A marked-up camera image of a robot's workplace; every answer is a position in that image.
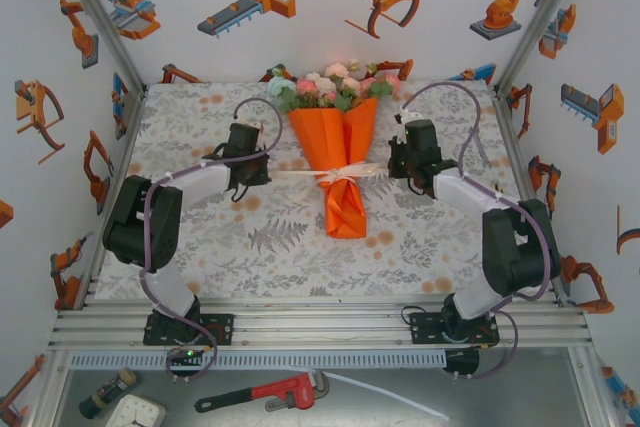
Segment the cream ribbon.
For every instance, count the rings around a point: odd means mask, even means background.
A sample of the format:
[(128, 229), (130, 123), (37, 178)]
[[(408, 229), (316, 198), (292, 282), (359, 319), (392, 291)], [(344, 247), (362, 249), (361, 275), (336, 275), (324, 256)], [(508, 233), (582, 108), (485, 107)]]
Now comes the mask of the cream ribbon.
[(377, 177), (388, 173), (385, 164), (380, 162), (357, 162), (326, 170), (275, 170), (273, 178), (284, 176), (312, 177), (317, 184), (334, 183), (339, 180), (355, 182), (359, 178)]

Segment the orange wrapping paper sheet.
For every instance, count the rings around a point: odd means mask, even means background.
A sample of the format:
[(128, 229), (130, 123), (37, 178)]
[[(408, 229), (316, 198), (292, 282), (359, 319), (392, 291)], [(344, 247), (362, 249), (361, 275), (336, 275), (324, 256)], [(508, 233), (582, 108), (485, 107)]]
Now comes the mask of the orange wrapping paper sheet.
[(325, 180), (323, 172), (361, 165), (374, 137), (378, 100), (369, 98), (343, 113), (334, 107), (301, 108), (288, 114), (304, 156), (324, 191), (326, 234), (334, 239), (367, 236), (367, 215), (354, 177)]

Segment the artificial flower bouquet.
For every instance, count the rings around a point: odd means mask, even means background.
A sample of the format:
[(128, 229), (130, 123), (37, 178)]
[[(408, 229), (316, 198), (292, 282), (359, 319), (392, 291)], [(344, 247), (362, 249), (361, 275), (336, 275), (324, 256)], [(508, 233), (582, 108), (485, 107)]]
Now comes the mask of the artificial flower bouquet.
[(365, 100), (395, 95), (412, 71), (414, 61), (384, 61), (368, 64), (364, 77), (357, 79), (359, 64), (333, 63), (323, 74), (310, 72), (295, 77), (283, 64), (267, 70), (260, 79), (267, 84), (267, 92), (278, 100), (285, 113), (308, 108), (336, 108), (342, 113)]

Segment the silver open-end wrench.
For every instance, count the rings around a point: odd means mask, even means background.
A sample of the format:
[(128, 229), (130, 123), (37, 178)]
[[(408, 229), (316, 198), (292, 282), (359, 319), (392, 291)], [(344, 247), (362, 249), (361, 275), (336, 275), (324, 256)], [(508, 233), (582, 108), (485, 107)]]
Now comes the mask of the silver open-end wrench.
[(475, 143), (479, 152), (479, 155), (482, 159), (482, 163), (486, 168), (491, 168), (492, 167), (492, 162), (489, 158), (489, 156), (487, 155), (486, 149), (480, 139), (480, 136), (478, 134), (475, 135)]

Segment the floral print tablecloth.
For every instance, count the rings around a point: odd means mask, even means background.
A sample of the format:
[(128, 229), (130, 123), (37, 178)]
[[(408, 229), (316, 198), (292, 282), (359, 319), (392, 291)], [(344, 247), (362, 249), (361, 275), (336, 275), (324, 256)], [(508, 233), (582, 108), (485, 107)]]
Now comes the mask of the floral print tablecloth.
[(147, 96), (129, 170), (150, 179), (211, 153), (234, 121), (260, 123), (273, 145), (271, 181), (233, 202), (227, 193), (181, 217), (175, 262), (200, 297), (385, 296), (447, 293), (477, 277), (481, 226), (446, 203), (412, 193), (402, 180), (359, 186), (367, 236), (326, 234), (324, 195), (306, 170), (287, 119), (265, 104), (262, 83), (155, 85)]

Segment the black controller board green light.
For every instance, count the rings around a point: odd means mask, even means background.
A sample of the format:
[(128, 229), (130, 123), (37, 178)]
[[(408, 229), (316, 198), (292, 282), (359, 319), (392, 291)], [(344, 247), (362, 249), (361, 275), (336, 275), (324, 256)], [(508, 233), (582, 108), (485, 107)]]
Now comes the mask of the black controller board green light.
[(203, 365), (203, 356), (208, 351), (208, 347), (204, 347), (203, 349), (185, 346), (173, 348), (167, 353), (166, 364), (169, 368), (200, 368)]

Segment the red pipe wrench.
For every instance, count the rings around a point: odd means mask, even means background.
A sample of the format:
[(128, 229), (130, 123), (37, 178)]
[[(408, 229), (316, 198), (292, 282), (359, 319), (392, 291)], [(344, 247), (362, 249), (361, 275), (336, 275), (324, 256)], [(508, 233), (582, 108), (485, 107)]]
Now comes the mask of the red pipe wrench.
[(254, 400), (266, 399), (265, 410), (267, 412), (282, 409), (308, 410), (315, 405), (318, 399), (325, 397), (329, 389), (326, 375), (321, 371), (313, 371), (260, 386), (201, 398), (195, 402), (194, 409), (197, 413), (207, 413)]

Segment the white alarm clock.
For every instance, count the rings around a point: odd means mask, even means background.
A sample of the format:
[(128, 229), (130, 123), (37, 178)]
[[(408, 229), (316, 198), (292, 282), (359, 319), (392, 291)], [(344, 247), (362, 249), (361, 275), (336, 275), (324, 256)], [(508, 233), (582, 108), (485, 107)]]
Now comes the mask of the white alarm clock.
[(118, 402), (105, 427), (160, 427), (165, 416), (164, 406), (128, 394)]

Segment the aluminium side rail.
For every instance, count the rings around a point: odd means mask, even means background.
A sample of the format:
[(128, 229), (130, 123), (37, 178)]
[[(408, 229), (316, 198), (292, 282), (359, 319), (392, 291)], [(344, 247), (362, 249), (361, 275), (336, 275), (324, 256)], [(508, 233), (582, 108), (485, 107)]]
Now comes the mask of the aluminium side rail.
[[(536, 199), (539, 200), (537, 194), (534, 192), (533, 184), (528, 174), (527, 163), (517, 140), (517, 135), (511, 122), (511, 116), (509, 113), (506, 101), (497, 93), (492, 93), (492, 102), (496, 112), (496, 118), (500, 127), (500, 132), (503, 137), (505, 148), (509, 156), (512, 171), (514, 174), (516, 186), (519, 196), (522, 200)], [(553, 230), (551, 220), (549, 218), (548, 208), (544, 201), (542, 203), (542, 212), (545, 214), (545, 220), (543, 225)], [(558, 244), (555, 239), (555, 234), (552, 231), (551, 242), (551, 259), (553, 263), (552, 274), (549, 281), (548, 290), (551, 290), (556, 298), (556, 303), (560, 307), (568, 307), (568, 296), (565, 293), (565, 289), (561, 280), (561, 254), (558, 249)]]
[(114, 143), (115, 152), (115, 170), (109, 176), (110, 188), (104, 203), (104, 210), (99, 217), (101, 221), (100, 228), (95, 233), (95, 240), (92, 242), (93, 256), (91, 263), (88, 264), (83, 273), (83, 279), (79, 288), (78, 296), (74, 304), (76, 310), (81, 310), (87, 303), (87, 299), (94, 295), (95, 289), (100, 278), (103, 262), (106, 256), (106, 249), (103, 245), (102, 238), (106, 231), (109, 217), (115, 206), (119, 190), (127, 176), (127, 168), (129, 167), (135, 139), (141, 122), (141, 115), (145, 106), (145, 93), (142, 94), (126, 94), (125, 106), (129, 108), (128, 118), (128, 134), (125, 134)]

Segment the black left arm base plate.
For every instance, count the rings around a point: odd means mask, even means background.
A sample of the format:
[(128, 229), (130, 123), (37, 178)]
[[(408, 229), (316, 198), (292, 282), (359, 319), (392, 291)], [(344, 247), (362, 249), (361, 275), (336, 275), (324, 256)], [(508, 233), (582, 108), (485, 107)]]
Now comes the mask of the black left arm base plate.
[[(218, 345), (228, 346), (232, 343), (234, 320), (232, 314), (201, 314), (199, 323)], [(145, 346), (211, 346), (209, 337), (199, 329), (155, 311), (147, 317), (142, 343)]]

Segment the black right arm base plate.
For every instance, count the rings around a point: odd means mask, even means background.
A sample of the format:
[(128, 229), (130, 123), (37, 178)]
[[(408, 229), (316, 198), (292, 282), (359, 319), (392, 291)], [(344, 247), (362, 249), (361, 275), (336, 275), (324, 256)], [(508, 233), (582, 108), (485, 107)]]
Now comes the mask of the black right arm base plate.
[(451, 320), (446, 319), (441, 313), (414, 312), (409, 314), (409, 322), (414, 344), (495, 346), (500, 341), (496, 323), (486, 317)]

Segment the aluminium mounting rail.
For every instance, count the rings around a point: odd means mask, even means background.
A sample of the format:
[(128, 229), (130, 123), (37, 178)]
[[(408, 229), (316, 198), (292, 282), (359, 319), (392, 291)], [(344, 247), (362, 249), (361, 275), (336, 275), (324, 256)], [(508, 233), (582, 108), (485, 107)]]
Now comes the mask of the aluminium mounting rail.
[[(206, 314), (234, 317), (233, 350), (386, 349), (411, 344), (402, 319), (406, 305), (436, 311), (441, 295), (206, 299)], [(143, 349), (151, 311), (143, 300), (89, 298), (82, 309), (61, 312), (50, 335), (51, 350)], [(585, 315), (560, 307), (551, 294), (537, 302), (516, 300), (496, 317), (500, 346), (589, 346)]]

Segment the aluminium frame post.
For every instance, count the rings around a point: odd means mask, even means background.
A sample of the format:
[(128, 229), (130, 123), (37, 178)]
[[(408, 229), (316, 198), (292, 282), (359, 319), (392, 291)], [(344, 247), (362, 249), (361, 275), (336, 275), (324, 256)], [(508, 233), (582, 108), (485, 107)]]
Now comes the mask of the aluminium frame post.
[(117, 65), (129, 81), (129, 86), (142, 96), (145, 93), (146, 85), (122, 43), (120, 35), (111, 24), (105, 7), (100, 0), (80, 0), (80, 2), (96, 25), (99, 34), (104, 39)]
[(505, 97), (509, 93), (517, 75), (551, 21), (552, 15), (558, 10), (560, 1), (541, 0), (499, 79), (497, 84), (499, 97)]

